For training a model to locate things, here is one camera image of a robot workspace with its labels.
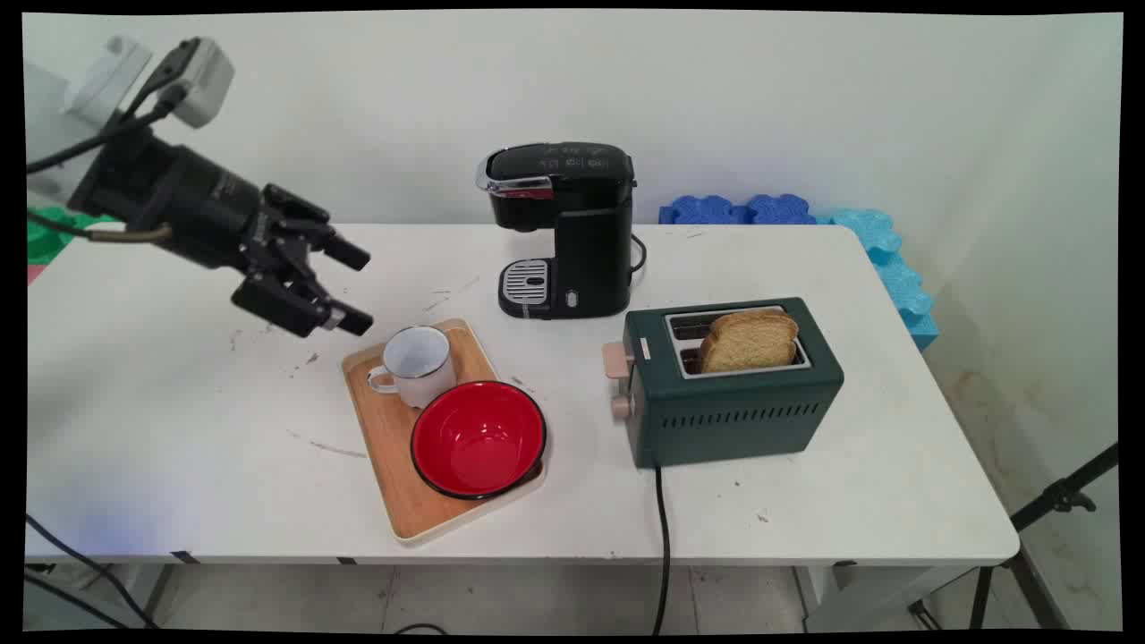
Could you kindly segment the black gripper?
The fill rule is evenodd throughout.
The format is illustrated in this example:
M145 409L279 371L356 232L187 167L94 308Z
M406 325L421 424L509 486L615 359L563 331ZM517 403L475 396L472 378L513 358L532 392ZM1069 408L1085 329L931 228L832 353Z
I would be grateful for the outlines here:
M127 231L167 225L171 235L158 244L164 250L208 269L245 272L240 245L262 203L269 239L300 241L356 272L371 260L368 250L335 231L326 209L273 183L261 194L250 181L149 129L106 142L68 199L68 209L114 217ZM368 311L327 293L303 256L286 254L281 260L279 268L250 270L234 290L232 305L301 338L316 329L364 335L376 323Z

